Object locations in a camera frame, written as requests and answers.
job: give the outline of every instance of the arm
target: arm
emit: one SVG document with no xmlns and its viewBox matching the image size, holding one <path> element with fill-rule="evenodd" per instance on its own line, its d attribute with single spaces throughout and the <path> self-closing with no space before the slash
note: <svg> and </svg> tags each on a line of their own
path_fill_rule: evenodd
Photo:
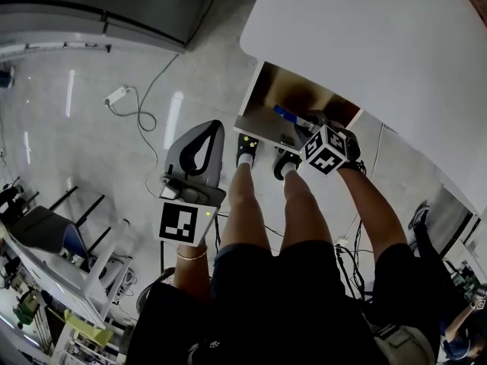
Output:
<svg viewBox="0 0 487 365">
<path fill-rule="evenodd" d="M 396 213 L 372 182 L 353 169 L 338 169 L 352 195 L 374 250 L 375 262 L 389 246 L 405 243 L 406 235 Z"/>
<path fill-rule="evenodd" d="M 186 260 L 177 256 L 176 271 L 174 272 L 174 287 L 181 289 L 191 297 L 202 303 L 209 303 L 210 280 L 208 273 L 208 259 L 206 245 L 198 247 L 181 245 L 178 253 L 189 259 L 201 256 L 201 258 Z"/>
<path fill-rule="evenodd" d="M 461 314 L 452 321 L 444 333 L 447 342 L 452 342 L 458 336 L 458 329 L 474 310 L 475 308 L 469 304 L 466 306 L 466 309 L 464 309 Z"/>
</svg>

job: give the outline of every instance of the white desk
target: white desk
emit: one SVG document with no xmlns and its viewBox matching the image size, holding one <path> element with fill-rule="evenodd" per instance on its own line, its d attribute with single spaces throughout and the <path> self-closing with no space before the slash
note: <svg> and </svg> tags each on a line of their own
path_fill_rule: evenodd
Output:
<svg viewBox="0 0 487 365">
<path fill-rule="evenodd" d="M 483 213 L 487 29 L 468 0 L 257 0 L 240 44 L 377 117 Z"/>
</svg>

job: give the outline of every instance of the floor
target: floor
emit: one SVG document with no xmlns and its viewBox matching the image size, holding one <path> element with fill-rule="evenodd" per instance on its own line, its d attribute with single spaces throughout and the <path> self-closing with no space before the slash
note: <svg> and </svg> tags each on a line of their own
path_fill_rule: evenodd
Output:
<svg viewBox="0 0 487 365">
<path fill-rule="evenodd" d="M 158 126 L 146 134 L 159 154 L 158 168 L 148 177 L 148 187 L 158 191 L 158 179 L 164 168 L 168 143 L 201 122 L 219 119 L 225 127 L 224 163 L 221 187 L 228 188 L 235 171 L 237 133 L 234 120 L 250 83 L 256 60 L 245 55 L 239 37 L 255 0 L 215 0 L 215 4 L 194 39 L 192 50 L 177 58 L 155 83 L 144 108 L 155 115 Z M 143 94 L 154 76 L 169 62 L 173 53 L 114 49 L 102 52 L 59 52 L 37 54 L 18 60 L 14 88 L 0 93 L 3 140 L 7 167 L 2 178 L 9 181 L 20 175 L 31 191 L 39 191 L 38 205 L 50 205 L 70 186 L 79 190 L 59 213 L 78 218 L 100 195 L 107 198 L 83 225 L 86 244 L 91 245 L 103 230 L 127 218 L 130 236 L 120 240 L 117 252 L 132 256 L 137 282 L 132 294 L 120 306 L 132 318 L 138 317 L 135 301 L 143 288 L 160 274 L 160 248 L 153 238 L 160 216 L 143 179 L 154 166 L 150 149 L 138 135 L 135 118 L 118 118 L 103 105 L 103 99 L 123 84 L 138 88 Z M 68 83 L 72 80 L 72 95 Z M 135 109 L 135 99 L 127 96 L 116 104 L 119 112 Z M 177 122 L 168 125 L 170 109 L 179 110 Z M 437 169 L 427 158 L 364 113 L 354 125 L 363 152 L 363 160 L 374 184 L 407 224 L 417 205 L 425 199 L 449 199 L 452 214 L 443 218 L 439 235 L 451 236 L 454 224 L 464 213 L 462 206 L 438 182 Z M 284 230 L 282 183 L 272 175 L 275 149 L 262 145 L 253 178 L 256 197 L 266 224 L 281 233 Z M 335 173 L 324 178 L 303 168 L 334 239 L 347 237 L 351 243 L 358 226 L 356 210 L 345 184 Z M 228 212 L 225 201 L 221 212 Z M 221 227 L 225 219 L 220 219 Z M 360 249 L 370 249 L 363 232 Z M 282 241 L 268 232 L 274 253 Z M 210 267 L 215 257 L 215 232 L 208 234 Z M 166 267 L 174 266 L 176 252 L 167 244 Z M 361 253 L 361 271 L 369 284 L 373 281 L 372 254 Z M 120 319 L 127 314 L 114 307 Z"/>
</svg>

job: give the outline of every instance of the white sock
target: white sock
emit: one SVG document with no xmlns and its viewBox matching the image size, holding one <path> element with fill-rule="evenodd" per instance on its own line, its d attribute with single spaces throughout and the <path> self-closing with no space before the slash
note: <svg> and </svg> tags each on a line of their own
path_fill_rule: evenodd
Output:
<svg viewBox="0 0 487 365">
<path fill-rule="evenodd" d="M 252 167 L 253 164 L 253 158 L 250 154 L 248 153 L 243 153 L 238 157 L 238 166 L 240 166 L 242 163 L 248 163 L 250 167 Z"/>
<path fill-rule="evenodd" d="M 294 162 L 286 162 L 282 167 L 281 174 L 283 177 L 286 177 L 286 174 L 288 174 L 292 170 L 296 171 L 296 164 Z"/>
</svg>

